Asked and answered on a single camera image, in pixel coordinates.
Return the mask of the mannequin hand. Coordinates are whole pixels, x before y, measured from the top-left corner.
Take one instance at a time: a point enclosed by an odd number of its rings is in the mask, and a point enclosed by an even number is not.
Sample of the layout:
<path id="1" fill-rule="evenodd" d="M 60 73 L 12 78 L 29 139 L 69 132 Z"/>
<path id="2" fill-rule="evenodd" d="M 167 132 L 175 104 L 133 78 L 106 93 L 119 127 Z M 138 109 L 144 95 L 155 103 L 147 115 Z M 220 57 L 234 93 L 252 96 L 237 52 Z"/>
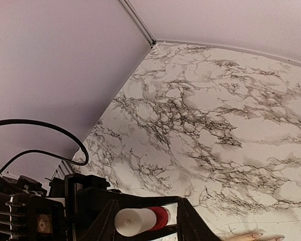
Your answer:
<path id="1" fill-rule="evenodd" d="M 249 234 L 243 234 L 238 235 L 234 237 L 230 237 L 226 239 L 225 241 L 256 241 L 261 240 L 260 238 L 263 236 L 263 233 L 249 233 Z M 283 241 L 285 239 L 285 236 L 275 236 L 267 239 L 267 241 Z"/>

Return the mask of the red nail polish bottle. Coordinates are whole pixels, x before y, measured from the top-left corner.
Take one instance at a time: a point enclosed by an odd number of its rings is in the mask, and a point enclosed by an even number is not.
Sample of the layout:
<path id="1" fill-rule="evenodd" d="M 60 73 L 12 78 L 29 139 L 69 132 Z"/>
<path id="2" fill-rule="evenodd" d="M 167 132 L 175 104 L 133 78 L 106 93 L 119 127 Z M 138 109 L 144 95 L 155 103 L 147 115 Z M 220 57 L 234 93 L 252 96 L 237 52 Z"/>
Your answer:
<path id="1" fill-rule="evenodd" d="M 170 220 L 170 211 L 162 206 L 126 208 L 116 214 L 114 226 L 122 236 L 133 237 L 146 231 L 161 230 Z"/>

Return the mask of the left aluminium frame post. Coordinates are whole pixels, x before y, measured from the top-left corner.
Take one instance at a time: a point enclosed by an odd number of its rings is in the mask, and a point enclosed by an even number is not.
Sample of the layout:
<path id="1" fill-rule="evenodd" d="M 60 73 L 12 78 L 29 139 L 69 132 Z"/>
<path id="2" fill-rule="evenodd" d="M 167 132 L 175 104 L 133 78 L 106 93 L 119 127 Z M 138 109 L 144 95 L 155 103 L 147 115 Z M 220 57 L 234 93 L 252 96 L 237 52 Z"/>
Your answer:
<path id="1" fill-rule="evenodd" d="M 120 5 L 132 19 L 134 24 L 137 26 L 139 31 L 142 33 L 143 37 L 149 43 L 152 48 L 157 42 L 153 34 L 150 32 L 149 28 L 146 26 L 140 15 L 137 13 L 136 9 L 133 7 L 132 3 L 128 0 L 118 0 Z"/>

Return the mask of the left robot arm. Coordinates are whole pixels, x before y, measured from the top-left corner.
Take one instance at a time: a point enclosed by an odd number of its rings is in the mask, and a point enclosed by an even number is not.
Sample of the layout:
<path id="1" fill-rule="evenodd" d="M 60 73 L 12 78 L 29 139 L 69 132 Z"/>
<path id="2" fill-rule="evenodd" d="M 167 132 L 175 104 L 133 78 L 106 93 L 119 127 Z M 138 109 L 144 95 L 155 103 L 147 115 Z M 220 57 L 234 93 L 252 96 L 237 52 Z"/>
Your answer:
<path id="1" fill-rule="evenodd" d="M 0 176 L 0 240 L 218 240 L 186 198 L 125 194 L 78 173 L 50 187 Z"/>

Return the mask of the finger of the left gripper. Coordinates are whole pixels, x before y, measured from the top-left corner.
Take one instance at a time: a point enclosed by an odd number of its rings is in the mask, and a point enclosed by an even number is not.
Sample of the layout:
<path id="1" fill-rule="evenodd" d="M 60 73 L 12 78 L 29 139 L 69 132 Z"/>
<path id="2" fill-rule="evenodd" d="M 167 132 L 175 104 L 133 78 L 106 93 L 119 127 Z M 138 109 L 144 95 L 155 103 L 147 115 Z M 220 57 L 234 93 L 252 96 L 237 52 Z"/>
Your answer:
<path id="1" fill-rule="evenodd" d="M 100 201 L 110 183 L 94 175 L 70 174 L 65 177 L 67 240 L 93 240 L 104 229 L 109 215 L 108 201 Z"/>
<path id="2" fill-rule="evenodd" d="M 186 198 L 178 201 L 177 237 L 186 241 L 221 241 Z"/>

